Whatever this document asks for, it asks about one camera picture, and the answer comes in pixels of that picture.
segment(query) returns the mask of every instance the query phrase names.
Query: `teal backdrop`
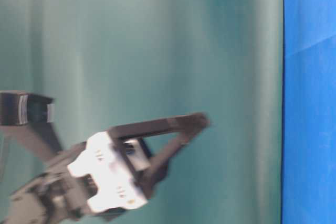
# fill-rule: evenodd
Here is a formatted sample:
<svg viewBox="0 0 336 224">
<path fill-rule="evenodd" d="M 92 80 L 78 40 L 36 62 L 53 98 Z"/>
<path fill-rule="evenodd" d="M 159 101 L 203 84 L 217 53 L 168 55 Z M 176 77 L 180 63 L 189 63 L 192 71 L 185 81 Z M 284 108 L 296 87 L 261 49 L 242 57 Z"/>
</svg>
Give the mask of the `teal backdrop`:
<svg viewBox="0 0 336 224">
<path fill-rule="evenodd" d="M 0 89 L 54 97 L 65 147 L 208 114 L 150 203 L 114 223 L 280 223 L 282 0 L 0 0 Z M 11 142 L 0 218 L 42 170 Z"/>
</svg>

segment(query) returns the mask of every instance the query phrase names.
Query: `blue fabric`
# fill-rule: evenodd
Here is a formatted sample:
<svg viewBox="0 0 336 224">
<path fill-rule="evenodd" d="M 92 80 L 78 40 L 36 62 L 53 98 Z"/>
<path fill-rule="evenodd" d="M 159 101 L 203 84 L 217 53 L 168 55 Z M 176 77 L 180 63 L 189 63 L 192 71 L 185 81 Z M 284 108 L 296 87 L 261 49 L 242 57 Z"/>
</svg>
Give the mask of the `blue fabric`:
<svg viewBox="0 0 336 224">
<path fill-rule="evenodd" d="M 336 223 L 336 4 L 284 0 L 282 223 Z"/>
</svg>

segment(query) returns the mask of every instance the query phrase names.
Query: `green fabric backdrop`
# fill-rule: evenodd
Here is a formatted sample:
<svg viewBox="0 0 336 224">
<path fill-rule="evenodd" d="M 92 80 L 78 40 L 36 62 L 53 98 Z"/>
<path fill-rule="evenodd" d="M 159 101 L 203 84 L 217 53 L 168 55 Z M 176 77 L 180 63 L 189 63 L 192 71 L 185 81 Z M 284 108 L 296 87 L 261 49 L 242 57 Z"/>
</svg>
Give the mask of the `green fabric backdrop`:
<svg viewBox="0 0 336 224">
<path fill-rule="evenodd" d="M 54 97 L 66 147 L 208 113 L 156 197 L 114 223 L 280 223 L 282 0 L 0 0 L 0 45 L 0 89 Z M 1 217 L 40 170 L 11 145 Z"/>
</svg>

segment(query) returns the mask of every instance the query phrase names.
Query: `blue backdrop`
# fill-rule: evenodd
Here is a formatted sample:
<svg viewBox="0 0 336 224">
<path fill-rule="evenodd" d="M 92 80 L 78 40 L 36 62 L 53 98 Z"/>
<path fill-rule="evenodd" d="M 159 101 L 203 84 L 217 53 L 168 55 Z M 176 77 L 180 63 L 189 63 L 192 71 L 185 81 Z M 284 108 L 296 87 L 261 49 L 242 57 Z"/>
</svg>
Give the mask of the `blue backdrop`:
<svg viewBox="0 0 336 224">
<path fill-rule="evenodd" d="M 336 222 L 336 4 L 284 0 L 284 224 Z"/>
</svg>

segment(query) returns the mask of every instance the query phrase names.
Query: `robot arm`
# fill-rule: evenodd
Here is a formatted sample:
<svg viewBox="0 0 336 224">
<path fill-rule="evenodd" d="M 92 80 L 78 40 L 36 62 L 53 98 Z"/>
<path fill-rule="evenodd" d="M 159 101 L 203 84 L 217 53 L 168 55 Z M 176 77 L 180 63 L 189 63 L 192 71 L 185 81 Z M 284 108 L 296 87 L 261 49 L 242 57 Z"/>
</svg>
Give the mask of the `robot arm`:
<svg viewBox="0 0 336 224">
<path fill-rule="evenodd" d="M 14 192 L 3 224 L 53 224 L 84 215 L 109 221 L 145 205 L 169 161 L 207 127 L 203 113 L 120 125 L 46 160 L 46 171 Z M 153 155 L 145 137 L 178 135 Z M 39 156 L 41 152 L 34 148 Z"/>
</svg>

